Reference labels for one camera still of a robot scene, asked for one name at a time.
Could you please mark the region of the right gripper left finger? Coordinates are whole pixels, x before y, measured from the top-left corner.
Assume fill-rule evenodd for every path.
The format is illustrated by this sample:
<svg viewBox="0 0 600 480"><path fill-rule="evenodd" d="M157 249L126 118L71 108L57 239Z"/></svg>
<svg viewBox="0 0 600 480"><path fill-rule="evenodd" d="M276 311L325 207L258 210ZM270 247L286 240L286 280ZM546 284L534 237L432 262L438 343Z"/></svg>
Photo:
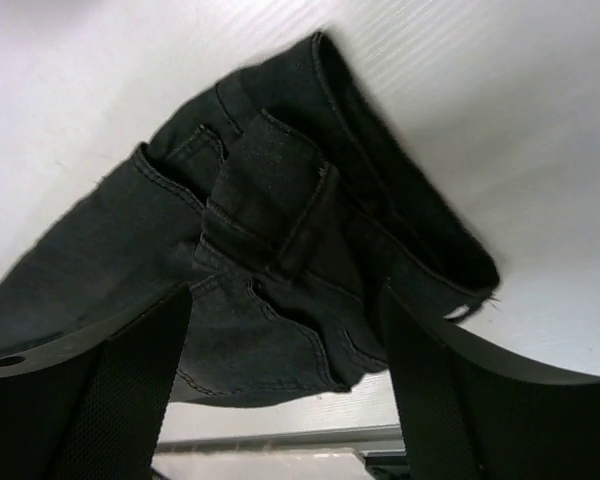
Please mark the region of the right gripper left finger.
<svg viewBox="0 0 600 480"><path fill-rule="evenodd" d="M150 479L189 322L184 286L0 358L0 479Z"/></svg>

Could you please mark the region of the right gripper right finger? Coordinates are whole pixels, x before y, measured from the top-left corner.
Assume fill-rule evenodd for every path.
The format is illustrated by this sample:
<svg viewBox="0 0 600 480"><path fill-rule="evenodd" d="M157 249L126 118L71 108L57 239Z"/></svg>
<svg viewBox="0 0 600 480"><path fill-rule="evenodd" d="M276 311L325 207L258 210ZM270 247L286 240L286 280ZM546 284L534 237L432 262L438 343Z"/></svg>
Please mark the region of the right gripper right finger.
<svg viewBox="0 0 600 480"><path fill-rule="evenodd" d="M600 479L600 377L541 363L385 286L382 336L415 479Z"/></svg>

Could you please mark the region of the black trousers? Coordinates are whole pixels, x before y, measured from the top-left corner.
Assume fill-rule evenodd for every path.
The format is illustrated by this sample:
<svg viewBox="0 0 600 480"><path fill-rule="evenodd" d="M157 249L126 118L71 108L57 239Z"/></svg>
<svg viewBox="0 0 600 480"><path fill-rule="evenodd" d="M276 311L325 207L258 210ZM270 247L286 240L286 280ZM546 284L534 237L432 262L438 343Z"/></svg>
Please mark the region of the black trousers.
<svg viewBox="0 0 600 480"><path fill-rule="evenodd" d="M173 400L262 407L386 369L384 284L443 317L499 275L315 32L190 99L37 241L0 282L0 357L179 283Z"/></svg>

